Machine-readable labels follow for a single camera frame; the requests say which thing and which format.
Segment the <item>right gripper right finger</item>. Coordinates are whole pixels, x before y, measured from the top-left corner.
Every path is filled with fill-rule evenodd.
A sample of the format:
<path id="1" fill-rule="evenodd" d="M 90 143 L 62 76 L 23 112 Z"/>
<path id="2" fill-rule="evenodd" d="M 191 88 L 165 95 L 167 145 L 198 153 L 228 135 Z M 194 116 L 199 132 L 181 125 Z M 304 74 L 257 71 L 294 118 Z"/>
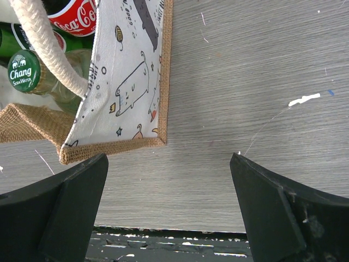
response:
<path id="1" fill-rule="evenodd" d="M 348 199 L 230 160 L 254 261 L 348 261 Z"/>

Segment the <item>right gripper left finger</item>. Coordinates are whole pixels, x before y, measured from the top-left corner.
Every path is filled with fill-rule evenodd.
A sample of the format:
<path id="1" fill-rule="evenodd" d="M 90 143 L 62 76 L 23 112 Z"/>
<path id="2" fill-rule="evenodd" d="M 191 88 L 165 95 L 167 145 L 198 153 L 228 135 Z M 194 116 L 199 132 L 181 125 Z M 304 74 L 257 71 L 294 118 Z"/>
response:
<path id="1" fill-rule="evenodd" d="M 84 261 L 108 168 L 103 153 L 1 194 L 1 261 Z"/>

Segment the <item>canvas tote bag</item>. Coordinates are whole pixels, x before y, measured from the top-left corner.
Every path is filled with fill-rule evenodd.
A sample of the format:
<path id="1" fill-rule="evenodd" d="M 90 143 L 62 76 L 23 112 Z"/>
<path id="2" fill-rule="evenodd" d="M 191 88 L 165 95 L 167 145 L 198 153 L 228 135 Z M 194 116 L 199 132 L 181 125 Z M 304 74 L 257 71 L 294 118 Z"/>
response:
<path id="1" fill-rule="evenodd" d="M 64 52 L 42 1 L 1 1 L 1 22 L 20 24 L 31 51 L 81 98 L 70 115 L 14 89 L 1 66 L 1 143 L 48 140 L 62 164 L 166 144 L 173 2 L 95 4 L 93 48 Z"/>

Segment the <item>clear glass bottle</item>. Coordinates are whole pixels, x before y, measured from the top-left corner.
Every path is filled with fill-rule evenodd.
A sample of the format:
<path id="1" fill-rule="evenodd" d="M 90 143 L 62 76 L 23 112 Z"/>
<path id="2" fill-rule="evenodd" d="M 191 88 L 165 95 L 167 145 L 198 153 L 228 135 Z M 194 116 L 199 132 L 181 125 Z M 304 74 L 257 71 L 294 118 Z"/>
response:
<path id="1" fill-rule="evenodd" d="M 8 78 L 17 91 L 51 97 L 61 110 L 76 115 L 81 98 L 47 69 L 36 52 L 20 50 L 14 54 L 8 64 Z"/>

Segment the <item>green bottle yellow label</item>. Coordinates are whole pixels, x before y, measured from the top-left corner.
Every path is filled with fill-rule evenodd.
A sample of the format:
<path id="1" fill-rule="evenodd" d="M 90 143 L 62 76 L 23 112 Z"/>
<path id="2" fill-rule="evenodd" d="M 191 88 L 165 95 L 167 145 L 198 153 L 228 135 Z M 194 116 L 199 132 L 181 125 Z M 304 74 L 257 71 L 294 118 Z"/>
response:
<path id="1" fill-rule="evenodd" d="M 64 52 L 77 49 L 92 49 L 93 36 L 76 37 L 53 27 L 53 34 Z M 1 66 L 7 67 L 10 58 L 22 49 L 34 50 L 22 26 L 16 23 L 1 22 Z"/>

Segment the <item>cola glass bottle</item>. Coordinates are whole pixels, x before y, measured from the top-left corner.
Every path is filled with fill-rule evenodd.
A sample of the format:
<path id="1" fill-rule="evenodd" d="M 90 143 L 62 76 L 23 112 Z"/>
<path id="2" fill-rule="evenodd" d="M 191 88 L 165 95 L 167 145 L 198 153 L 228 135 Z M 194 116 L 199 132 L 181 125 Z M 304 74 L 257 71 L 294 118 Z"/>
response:
<path id="1" fill-rule="evenodd" d="M 95 33 L 97 8 L 90 0 L 44 0 L 47 16 L 55 27 L 76 37 Z"/>

